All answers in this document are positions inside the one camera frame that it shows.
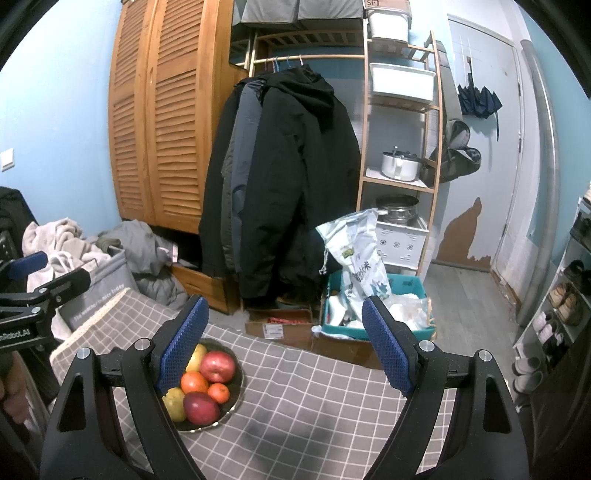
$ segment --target wooden drawer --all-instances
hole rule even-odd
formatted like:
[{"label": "wooden drawer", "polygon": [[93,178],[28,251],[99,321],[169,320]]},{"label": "wooden drawer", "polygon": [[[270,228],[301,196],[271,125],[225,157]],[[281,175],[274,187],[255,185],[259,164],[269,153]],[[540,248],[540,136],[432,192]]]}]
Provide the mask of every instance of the wooden drawer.
[{"label": "wooden drawer", "polygon": [[173,265],[172,272],[189,295],[203,295],[211,308],[228,315],[240,308],[238,285],[234,279],[208,277],[180,265]]}]

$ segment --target white plastic box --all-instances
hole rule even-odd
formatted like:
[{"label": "white plastic box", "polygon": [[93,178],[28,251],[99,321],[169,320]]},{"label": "white plastic box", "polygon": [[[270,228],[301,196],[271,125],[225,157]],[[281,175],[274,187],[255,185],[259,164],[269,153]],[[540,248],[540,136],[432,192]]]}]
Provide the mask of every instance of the white plastic box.
[{"label": "white plastic box", "polygon": [[408,14],[401,10],[385,8],[368,9],[372,41],[395,41],[408,45]]},{"label": "white plastic box", "polygon": [[425,221],[417,217],[411,225],[378,222],[378,254],[386,265],[417,270],[421,251],[429,235]]},{"label": "white plastic box", "polygon": [[376,95],[386,95],[417,102],[433,101],[435,72],[389,63],[370,63]]}]

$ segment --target red apple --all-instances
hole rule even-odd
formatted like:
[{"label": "red apple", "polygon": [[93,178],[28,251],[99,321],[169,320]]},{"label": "red apple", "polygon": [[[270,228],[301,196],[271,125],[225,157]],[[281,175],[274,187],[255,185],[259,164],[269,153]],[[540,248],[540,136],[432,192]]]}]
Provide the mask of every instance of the red apple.
[{"label": "red apple", "polygon": [[183,398],[183,408],[187,419],[199,426],[211,425],[220,418],[220,407],[217,402],[203,392],[191,392]]},{"label": "red apple", "polygon": [[236,364],[226,352],[208,352],[201,360],[199,372],[210,383],[226,383],[234,377]]}]

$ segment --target louvered wardrobe door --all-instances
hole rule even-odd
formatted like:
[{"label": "louvered wardrobe door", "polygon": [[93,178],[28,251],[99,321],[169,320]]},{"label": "louvered wardrobe door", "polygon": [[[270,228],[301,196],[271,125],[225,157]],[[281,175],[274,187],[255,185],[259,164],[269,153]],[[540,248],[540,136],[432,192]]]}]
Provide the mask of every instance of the louvered wardrobe door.
[{"label": "louvered wardrobe door", "polygon": [[148,59],[147,153],[156,222],[197,233],[204,179],[195,138],[204,0],[159,0]]},{"label": "louvered wardrobe door", "polygon": [[145,83],[157,0],[123,5],[109,81],[111,167],[119,213],[154,223],[145,147]]}]

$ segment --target gray jacket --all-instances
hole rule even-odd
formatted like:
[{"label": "gray jacket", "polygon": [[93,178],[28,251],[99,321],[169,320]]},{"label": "gray jacket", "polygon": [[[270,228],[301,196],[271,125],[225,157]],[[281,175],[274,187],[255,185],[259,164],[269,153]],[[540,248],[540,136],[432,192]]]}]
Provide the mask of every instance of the gray jacket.
[{"label": "gray jacket", "polygon": [[251,170],[252,152],[256,132],[261,119],[262,105],[259,93],[264,80],[254,80],[245,85],[240,97],[240,106],[234,125],[235,149],[232,166],[232,249],[234,266],[240,272],[240,242],[242,232],[242,209],[246,197],[246,183]]}]

